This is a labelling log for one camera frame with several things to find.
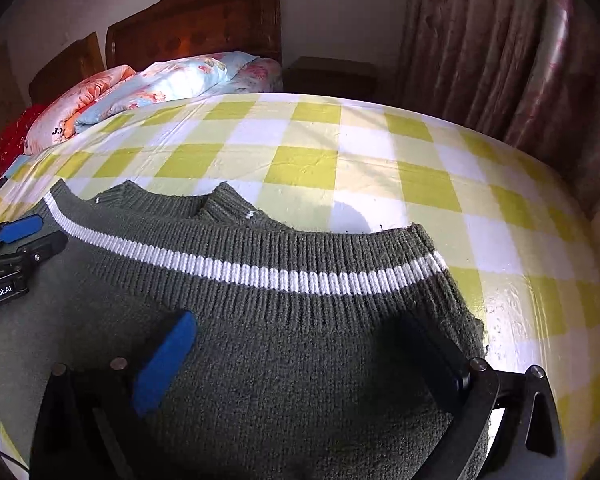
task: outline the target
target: yellow checkered bed sheet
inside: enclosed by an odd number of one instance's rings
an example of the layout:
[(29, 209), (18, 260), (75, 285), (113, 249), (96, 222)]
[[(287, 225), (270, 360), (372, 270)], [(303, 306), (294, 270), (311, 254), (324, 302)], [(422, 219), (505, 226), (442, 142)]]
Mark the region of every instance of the yellow checkered bed sheet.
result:
[(524, 153), (398, 108), (242, 94), (124, 112), (47, 150), (0, 190), (0, 221), (58, 178), (82, 198), (127, 179), (164, 194), (228, 180), (304, 230), (423, 224), (485, 322), (490, 364), (547, 370), (570, 478), (600, 452), (600, 276), (589, 224), (554, 172)]

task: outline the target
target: wooden nightstand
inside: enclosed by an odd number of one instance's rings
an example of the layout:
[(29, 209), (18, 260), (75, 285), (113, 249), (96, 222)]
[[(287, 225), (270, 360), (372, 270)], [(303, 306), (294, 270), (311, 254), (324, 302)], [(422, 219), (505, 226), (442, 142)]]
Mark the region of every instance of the wooden nightstand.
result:
[(284, 90), (371, 101), (378, 75), (371, 63), (326, 57), (299, 57), (283, 75)]

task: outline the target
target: green sweater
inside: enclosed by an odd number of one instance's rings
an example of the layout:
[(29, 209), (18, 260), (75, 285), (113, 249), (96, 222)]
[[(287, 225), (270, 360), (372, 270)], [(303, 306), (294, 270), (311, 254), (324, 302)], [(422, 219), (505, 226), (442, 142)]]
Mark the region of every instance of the green sweater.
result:
[(198, 338), (148, 423), (212, 477), (409, 478), (450, 416), (404, 354), (400, 313), (484, 354), (417, 224), (295, 232), (226, 184), (204, 198), (123, 184), (87, 202), (60, 181), (31, 212), (37, 237), (62, 229), (69, 242), (0, 308), (0, 418), (25, 457), (51, 365), (133, 355), (173, 309), (194, 312)]

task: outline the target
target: brown curtain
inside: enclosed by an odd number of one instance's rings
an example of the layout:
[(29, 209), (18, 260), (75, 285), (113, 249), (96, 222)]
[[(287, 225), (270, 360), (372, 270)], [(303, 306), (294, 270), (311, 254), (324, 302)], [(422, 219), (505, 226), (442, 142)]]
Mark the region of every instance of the brown curtain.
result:
[(397, 105), (500, 139), (600, 205), (600, 23), (583, 0), (408, 0)]

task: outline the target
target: metal bolt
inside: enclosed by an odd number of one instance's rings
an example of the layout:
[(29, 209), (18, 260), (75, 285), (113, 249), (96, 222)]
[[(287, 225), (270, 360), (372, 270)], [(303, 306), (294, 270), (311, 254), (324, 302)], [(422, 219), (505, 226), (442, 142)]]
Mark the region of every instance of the metal bolt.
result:
[(60, 377), (66, 372), (66, 366), (62, 363), (56, 363), (51, 367), (51, 373), (54, 377)]
[(487, 369), (487, 361), (479, 357), (474, 357), (469, 361), (469, 366), (477, 372), (483, 372)]
[(109, 366), (112, 370), (124, 370), (127, 365), (128, 363), (123, 357), (115, 357), (109, 363)]
[(533, 365), (531, 367), (531, 373), (535, 375), (538, 379), (542, 379), (544, 377), (544, 370), (538, 365)]

